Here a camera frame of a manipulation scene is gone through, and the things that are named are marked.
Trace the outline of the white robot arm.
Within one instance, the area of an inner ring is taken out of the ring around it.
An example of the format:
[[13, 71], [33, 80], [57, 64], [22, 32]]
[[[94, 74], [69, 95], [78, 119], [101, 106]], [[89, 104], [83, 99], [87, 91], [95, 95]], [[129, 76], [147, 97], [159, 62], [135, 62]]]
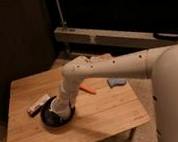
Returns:
[[76, 57], [65, 64], [62, 73], [59, 96], [50, 106], [64, 119], [71, 114], [80, 83], [86, 78], [151, 79], [158, 142], [178, 142], [178, 44], [101, 61]]

